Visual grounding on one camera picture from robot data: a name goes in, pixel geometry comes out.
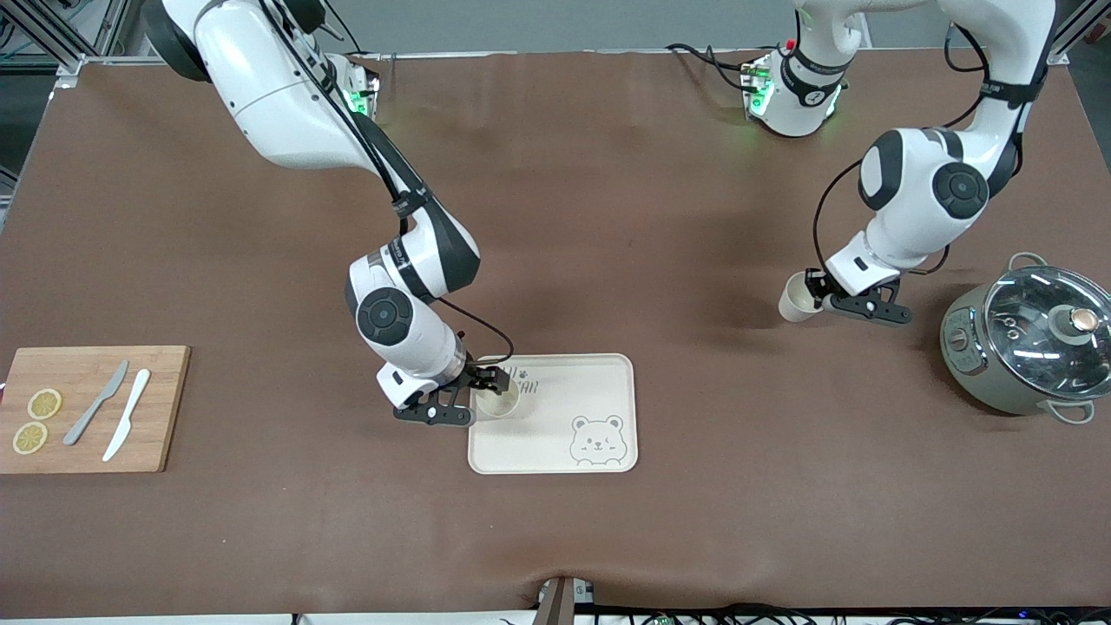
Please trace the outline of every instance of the white cup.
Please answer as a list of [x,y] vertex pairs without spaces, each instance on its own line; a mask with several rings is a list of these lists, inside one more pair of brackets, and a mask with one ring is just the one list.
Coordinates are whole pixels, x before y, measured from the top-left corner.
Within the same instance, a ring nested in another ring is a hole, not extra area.
[[517,381],[509,381],[509,389],[498,395],[492,391],[472,391],[474,401],[479,406],[479,421],[504,420],[517,409],[521,402],[521,387]]
[[787,280],[783,292],[779,295],[779,314],[791,322],[798,324],[813,317],[821,311],[814,306],[814,296],[807,288],[807,273],[799,271]]

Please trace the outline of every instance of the gray knife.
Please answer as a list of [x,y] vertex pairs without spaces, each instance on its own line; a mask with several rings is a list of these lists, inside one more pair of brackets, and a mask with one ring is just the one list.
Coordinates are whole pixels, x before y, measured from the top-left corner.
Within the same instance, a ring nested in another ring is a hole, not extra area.
[[104,387],[104,391],[100,392],[100,396],[92,403],[92,406],[89,406],[89,410],[84,412],[84,415],[82,415],[81,419],[73,424],[73,427],[66,433],[66,438],[62,440],[63,444],[73,445],[79,438],[81,438],[81,435],[84,434],[84,429],[89,427],[89,422],[92,421],[92,416],[100,410],[100,405],[116,395],[116,392],[120,390],[120,385],[123,384],[123,377],[127,375],[128,362],[124,361],[120,363],[120,369],[116,370],[116,374],[112,375],[112,380],[108,381],[108,386]]

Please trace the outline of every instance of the gray floor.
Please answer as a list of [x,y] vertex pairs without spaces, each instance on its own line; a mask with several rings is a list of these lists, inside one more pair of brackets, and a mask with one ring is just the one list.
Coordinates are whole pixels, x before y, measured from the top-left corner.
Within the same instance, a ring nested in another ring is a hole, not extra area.
[[[331,0],[373,52],[554,52],[694,46],[752,48],[794,33],[785,0]],[[1062,0],[1062,14],[1077,0]],[[948,21],[929,4],[899,13],[870,13],[872,44],[941,44]],[[329,21],[339,26],[337,20]],[[321,34],[329,51],[353,49]],[[1111,157],[1111,39],[1080,44],[1070,70],[1105,158]],[[46,107],[52,78],[0,77],[0,164],[21,168]]]

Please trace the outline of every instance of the pot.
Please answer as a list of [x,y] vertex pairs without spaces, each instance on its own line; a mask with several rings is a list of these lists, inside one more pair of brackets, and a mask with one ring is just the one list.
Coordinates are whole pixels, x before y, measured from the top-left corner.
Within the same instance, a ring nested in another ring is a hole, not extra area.
[[[1020,258],[1034,263],[1015,269]],[[1083,275],[1015,253],[998,280],[949,306],[941,354],[980,402],[1083,425],[1095,416],[1092,401],[1111,393],[1111,298]],[[1075,410],[1079,419],[1063,414]]]

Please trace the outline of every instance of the white tray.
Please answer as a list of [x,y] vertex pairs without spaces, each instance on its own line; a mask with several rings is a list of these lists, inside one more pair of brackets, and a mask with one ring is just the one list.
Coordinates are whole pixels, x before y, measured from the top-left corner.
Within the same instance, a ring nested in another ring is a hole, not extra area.
[[520,386],[521,400],[512,413],[494,420],[471,394],[478,421],[468,430],[467,460],[477,473],[621,473],[637,464],[628,359],[513,356],[501,366]]

